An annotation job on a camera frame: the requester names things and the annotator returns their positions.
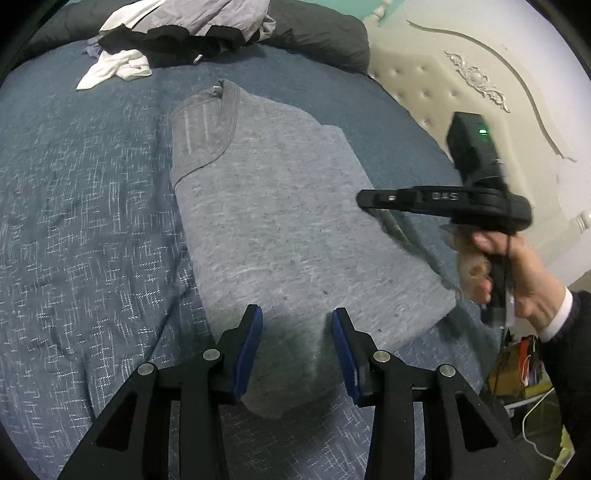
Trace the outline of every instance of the bed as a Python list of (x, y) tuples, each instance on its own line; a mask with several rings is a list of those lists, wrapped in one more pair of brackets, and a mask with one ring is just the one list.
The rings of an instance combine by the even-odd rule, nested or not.
[[(254, 44), (77, 92), (93, 64), (85, 45), (35, 55), (0, 89), (0, 421), (42, 480), (57, 477), (139, 364), (175, 365), (212, 344), (168, 178), (168, 114), (185, 98), (227, 78), (340, 127), (376, 188), (459, 184), (437, 141), (376, 80), (312, 60), (309, 50)], [(444, 220), (395, 220), (416, 254), (457, 285)], [(478, 308), (458, 301), (391, 348), (410, 365), (451, 363), (478, 390), (498, 346)], [(278, 419), (237, 407), (222, 421), (233, 478), (363, 477), (372, 412), (342, 385)], [(417, 416), (416, 478), (421, 429)]]

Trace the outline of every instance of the upholstered headboard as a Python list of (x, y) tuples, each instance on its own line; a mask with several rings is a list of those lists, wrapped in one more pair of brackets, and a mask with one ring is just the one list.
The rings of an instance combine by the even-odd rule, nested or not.
[(369, 74), (447, 152), (454, 111), (481, 114), (506, 165), (513, 193), (533, 206), (524, 232), (546, 263), (591, 226), (591, 213), (568, 217), (558, 198), (557, 167), (575, 162), (528, 70), (478, 26), (457, 19), (395, 12), (381, 25), (389, 0), (365, 19)]

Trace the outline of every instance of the folded gray shirt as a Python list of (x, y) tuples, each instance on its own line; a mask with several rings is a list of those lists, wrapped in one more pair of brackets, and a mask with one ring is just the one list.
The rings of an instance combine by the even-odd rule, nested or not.
[(372, 185), (339, 128), (220, 85), (172, 113), (171, 181), (215, 338), (249, 303), (263, 309), (243, 401), (277, 417), (342, 382), (333, 309), (392, 349), (445, 316), (454, 293), (388, 212), (358, 208)]

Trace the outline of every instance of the gray clothing pile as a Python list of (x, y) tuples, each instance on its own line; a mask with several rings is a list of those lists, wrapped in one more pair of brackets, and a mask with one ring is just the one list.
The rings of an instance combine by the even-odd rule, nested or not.
[(257, 40), (269, 38), (275, 21), (267, 15), (269, 0), (166, 0), (133, 28), (146, 33), (164, 25), (184, 27), (190, 35), (203, 36), (213, 27), (233, 27), (248, 41), (259, 30)]

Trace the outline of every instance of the white cable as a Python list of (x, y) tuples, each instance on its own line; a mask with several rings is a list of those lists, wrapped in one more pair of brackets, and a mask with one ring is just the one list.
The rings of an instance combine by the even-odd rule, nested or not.
[(529, 439), (528, 439), (528, 438), (525, 436), (525, 420), (527, 419), (528, 415), (529, 415), (530, 413), (532, 413), (532, 412), (533, 412), (533, 411), (536, 409), (536, 407), (537, 407), (538, 405), (540, 405), (540, 403), (542, 403), (542, 402), (544, 401), (544, 399), (545, 399), (545, 398), (546, 398), (548, 395), (550, 395), (550, 394), (551, 394), (553, 391), (554, 391), (554, 387), (552, 387), (550, 390), (548, 390), (548, 391), (547, 391), (547, 392), (544, 394), (544, 396), (543, 396), (541, 399), (539, 399), (539, 400), (538, 400), (538, 402), (537, 402), (537, 403), (536, 403), (536, 404), (535, 404), (533, 407), (531, 407), (531, 410), (530, 410), (528, 413), (526, 413), (526, 414), (525, 414), (525, 416), (523, 417), (523, 420), (521, 420), (521, 434), (523, 435), (523, 439), (524, 439), (524, 440), (525, 440), (527, 443), (529, 443), (530, 445), (532, 445), (532, 446), (534, 447), (534, 450), (535, 450), (535, 452), (536, 452), (536, 453), (537, 453), (539, 456), (541, 456), (542, 458), (545, 458), (546, 460), (549, 460), (550, 462), (552, 462), (553, 464), (555, 464), (555, 465), (557, 465), (557, 466), (559, 466), (559, 467), (565, 468), (565, 467), (566, 467), (566, 465), (563, 465), (562, 463), (560, 463), (560, 462), (558, 462), (558, 461), (554, 460), (552, 457), (549, 457), (548, 455), (544, 455), (542, 452), (540, 452), (540, 451), (538, 450), (538, 446), (537, 446), (537, 445), (536, 445), (534, 442), (532, 442), (531, 440), (529, 440)]

